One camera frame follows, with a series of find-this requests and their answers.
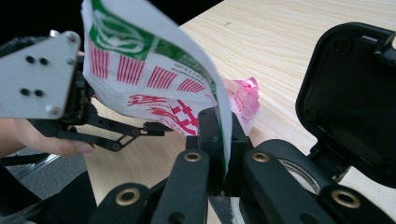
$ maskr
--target wood grain surface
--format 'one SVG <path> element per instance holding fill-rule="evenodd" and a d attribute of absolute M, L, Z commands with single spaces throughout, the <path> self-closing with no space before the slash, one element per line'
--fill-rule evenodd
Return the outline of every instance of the wood grain surface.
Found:
<path fill-rule="evenodd" d="M 396 1 L 225 0 L 181 29 L 191 36 L 228 79 L 255 77 L 261 111 L 250 138 L 254 146 L 284 139 L 304 154 L 316 143 L 297 119 L 294 104 L 318 39 L 335 25 L 358 21 L 396 30 Z M 96 102 L 102 116 L 142 123 Z M 116 137 L 91 127 L 81 132 Z M 119 153 L 102 148 L 85 157 L 96 201 L 125 182 L 148 187 L 166 178 L 185 139 L 178 133 L 140 137 Z M 343 184 L 363 192 L 396 220 L 396 190 L 373 183 L 356 170 Z M 219 223 L 209 211 L 208 223 Z"/>

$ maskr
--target black lid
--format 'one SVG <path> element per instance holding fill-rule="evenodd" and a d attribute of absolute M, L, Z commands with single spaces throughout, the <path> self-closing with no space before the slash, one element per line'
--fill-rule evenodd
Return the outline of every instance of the black lid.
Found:
<path fill-rule="evenodd" d="M 300 122 L 374 181 L 396 188 L 396 33 L 362 23 L 318 41 L 296 102 Z"/>

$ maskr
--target pink plastic wrapper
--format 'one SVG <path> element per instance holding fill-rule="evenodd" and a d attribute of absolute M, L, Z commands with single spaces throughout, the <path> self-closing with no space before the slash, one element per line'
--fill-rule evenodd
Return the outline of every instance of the pink plastic wrapper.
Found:
<path fill-rule="evenodd" d="M 231 109 L 238 117 L 246 135 L 250 134 L 259 114 L 259 86 L 254 77 L 245 80 L 223 79 L 230 98 Z"/>

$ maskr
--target human hand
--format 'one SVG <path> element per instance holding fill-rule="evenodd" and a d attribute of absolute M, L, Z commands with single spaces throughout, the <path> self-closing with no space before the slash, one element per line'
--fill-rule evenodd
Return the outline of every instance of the human hand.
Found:
<path fill-rule="evenodd" d="M 46 137 L 27 119 L 0 119 L 0 157 L 24 147 L 61 156 L 73 156 L 94 151 L 94 148 L 88 143 Z"/>

